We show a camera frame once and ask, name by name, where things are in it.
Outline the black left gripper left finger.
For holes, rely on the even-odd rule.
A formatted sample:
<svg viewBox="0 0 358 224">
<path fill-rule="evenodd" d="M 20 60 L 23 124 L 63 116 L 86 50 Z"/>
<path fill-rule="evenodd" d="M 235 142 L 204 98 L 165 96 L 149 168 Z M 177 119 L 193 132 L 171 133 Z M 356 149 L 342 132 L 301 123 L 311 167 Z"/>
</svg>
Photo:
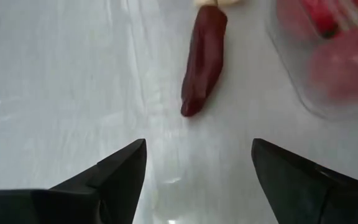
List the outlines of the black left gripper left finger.
<svg viewBox="0 0 358 224">
<path fill-rule="evenodd" d="M 132 223 L 146 163 L 137 139 L 50 189 L 0 190 L 0 223 Z"/>
</svg>

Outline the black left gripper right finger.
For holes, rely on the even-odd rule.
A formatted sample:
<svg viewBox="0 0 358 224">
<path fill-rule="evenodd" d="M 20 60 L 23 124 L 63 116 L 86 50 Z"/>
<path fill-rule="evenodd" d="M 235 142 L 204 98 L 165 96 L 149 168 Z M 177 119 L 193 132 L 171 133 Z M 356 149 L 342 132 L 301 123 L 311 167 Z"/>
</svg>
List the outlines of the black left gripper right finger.
<svg viewBox="0 0 358 224">
<path fill-rule="evenodd" d="M 252 162 L 282 224 L 358 224 L 358 180 L 264 139 L 252 142 Z"/>
</svg>

